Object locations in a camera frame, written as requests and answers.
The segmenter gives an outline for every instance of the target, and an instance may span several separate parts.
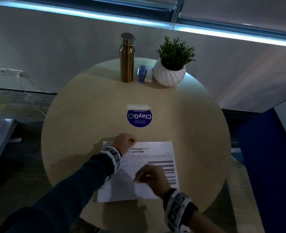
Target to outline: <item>round wooden table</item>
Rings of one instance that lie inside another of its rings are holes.
[[[119,59],[92,66],[73,78],[56,96],[45,118],[41,149],[47,176],[53,186],[78,170],[103,141],[119,133],[138,141],[172,141],[180,189],[200,211],[216,198],[229,171],[229,130],[218,103],[207,89],[186,73],[175,87],[153,80],[140,84],[140,65],[155,60],[136,58],[133,82],[120,80]],[[127,120],[127,105],[151,107],[152,122],[144,127]],[[111,232],[168,231],[162,201],[96,202],[97,193],[81,218]]]

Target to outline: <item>dark sleeve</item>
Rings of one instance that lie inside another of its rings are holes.
[[[0,233],[66,232],[83,208],[111,174],[112,162],[103,154],[89,161],[68,178],[60,181],[32,207],[24,207],[9,215]]]

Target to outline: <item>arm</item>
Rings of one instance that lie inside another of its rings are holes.
[[[124,155],[136,142],[133,135],[121,133],[113,146]],[[114,166],[105,154],[97,154],[68,178],[60,181],[32,207],[24,207],[9,215],[0,233],[66,232],[81,214],[93,193],[112,174]]]
[[[153,165],[143,166],[136,173],[135,181],[148,184],[155,195],[164,200],[164,208],[167,206],[171,194],[166,195],[166,193],[171,191],[171,186],[161,167]],[[193,212],[188,226],[196,233],[225,233],[225,231],[198,211]]]

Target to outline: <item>purple sticker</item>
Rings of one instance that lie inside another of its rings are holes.
[[[152,112],[150,110],[128,110],[128,122],[135,127],[146,127],[152,121]]]

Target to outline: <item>blue light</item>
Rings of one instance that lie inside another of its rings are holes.
[[[126,17],[120,15],[110,15],[110,14],[102,14],[92,11],[81,11],[71,8],[65,7],[57,7],[57,6],[49,6],[49,5],[42,5],[37,3],[30,3],[30,2],[23,2],[23,1],[16,1],[16,0],[0,0],[0,6],[8,6],[8,7],[16,7],[16,8],[23,8],[29,10],[36,10],[36,11],[46,11],[64,15],[73,15],[91,19],[100,19],[100,20],[107,20],[113,21],[118,23],[129,23],[129,24],[136,24],[141,26],[148,26],[154,28],[164,28],[164,29],[171,29],[171,23],[161,22],[161,21],[152,21],[146,19],[138,19],[134,17]],[[195,27],[190,25],[183,25],[183,24],[176,24],[174,30],[188,32],[188,33],[197,33],[203,35],[210,35],[222,38],[230,38],[230,39],[238,39],[244,41],[251,41],[257,43],[266,43],[266,44],[273,44],[278,46],[286,46],[286,40],[277,39],[277,38],[269,38],[263,36],[256,36],[250,34],[243,34],[243,33],[235,33],[231,31],[222,31],[216,30],[211,28],[203,28],[203,27]]]

